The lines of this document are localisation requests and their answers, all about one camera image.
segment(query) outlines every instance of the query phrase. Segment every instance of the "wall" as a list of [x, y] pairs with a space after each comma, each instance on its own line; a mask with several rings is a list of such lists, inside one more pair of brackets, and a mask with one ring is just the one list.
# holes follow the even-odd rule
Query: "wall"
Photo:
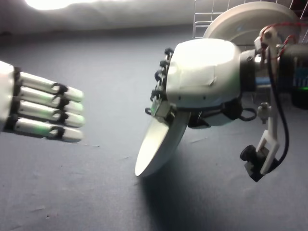
[[[286, 111], [283, 165], [254, 183], [239, 154], [261, 122], [188, 129], [176, 156], [147, 180], [134, 165], [150, 117], [154, 72], [190, 26], [0, 39], [0, 59], [85, 93], [78, 144], [0, 139], [0, 230], [306, 230], [307, 112]], [[283, 146], [283, 133], [280, 140]]]

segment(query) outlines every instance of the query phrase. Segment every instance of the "metal wire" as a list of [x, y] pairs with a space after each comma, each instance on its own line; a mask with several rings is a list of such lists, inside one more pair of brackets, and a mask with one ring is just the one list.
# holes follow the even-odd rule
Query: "metal wire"
[[[203, 34], [205, 33], [206, 29], [210, 26], [210, 24], [213, 22], [213, 20], [221, 15], [223, 12], [216, 12], [215, 9], [217, 7], [218, 4], [221, 5], [222, 0], [218, 1], [217, 0], [213, 0], [212, 3], [212, 7], [211, 10], [209, 12], [204, 12], [204, 11], [199, 11], [199, 5], [198, 3], [204, 2], [205, 0], [194, 0], [194, 13], [193, 13], [193, 31], [192, 31], [192, 37], [194, 39], [201, 39], [203, 38]], [[231, 0], [225, 0], [226, 1], [226, 10], [230, 9], [230, 1]], [[282, 4], [284, 6], [289, 7], [290, 9], [292, 8], [293, 4], [294, 4], [294, 0], [292, 0], [290, 3], [286, 3], [283, 0], [276, 0], [275, 1], [277, 4]], [[240, 0], [236, 1], [235, 5], [240, 5], [240, 4], [245, 4], [246, 0], [244, 0], [244, 2], [240, 2]], [[305, 18], [305, 12], [308, 12], [308, 1], [304, 7], [304, 9], [302, 10], [294, 10], [294, 12], [299, 13], [298, 16], [300, 17], [301, 20], [304, 20]], [[303, 43], [308, 42], [308, 28], [304, 28], [302, 30], [304, 33], [301, 35], [300, 41], [302, 41]], [[248, 47], [248, 46], [253, 46], [253, 44], [238, 44], [238, 46], [240, 47]]]

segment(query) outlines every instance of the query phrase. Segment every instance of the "dish rack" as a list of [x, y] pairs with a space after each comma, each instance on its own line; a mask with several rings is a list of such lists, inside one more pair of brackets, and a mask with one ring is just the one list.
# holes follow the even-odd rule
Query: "dish rack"
[[[192, 37], [194, 39], [201, 39], [210, 24], [223, 12], [232, 7], [253, 1], [256, 0], [194, 0]], [[274, 0], [270, 2], [275, 2], [290, 8], [302, 22], [307, 22], [308, 0]], [[308, 43], [308, 27], [302, 28], [299, 42]], [[237, 46], [241, 50], [252, 49], [254, 47], [253, 44], [237, 44]]]

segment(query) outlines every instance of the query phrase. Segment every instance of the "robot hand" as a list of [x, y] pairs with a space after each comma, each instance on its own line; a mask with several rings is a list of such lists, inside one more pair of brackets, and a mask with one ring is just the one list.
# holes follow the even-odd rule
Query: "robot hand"
[[83, 93], [0, 61], [0, 132], [79, 142]]

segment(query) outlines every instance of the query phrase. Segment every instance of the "white plate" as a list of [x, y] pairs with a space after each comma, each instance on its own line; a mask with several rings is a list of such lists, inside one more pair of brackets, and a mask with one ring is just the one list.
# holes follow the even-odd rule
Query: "white plate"
[[177, 112], [170, 126], [152, 118], [137, 157], [136, 176], [151, 175], [172, 157], [184, 135], [189, 117], [189, 112]]
[[[282, 22], [298, 21], [296, 14], [289, 8], [265, 1], [245, 3], [233, 7], [220, 16], [207, 28], [204, 38], [225, 39], [233, 43], [253, 45], [264, 27]], [[279, 27], [278, 32], [282, 39], [290, 34], [300, 34], [298, 27]]]

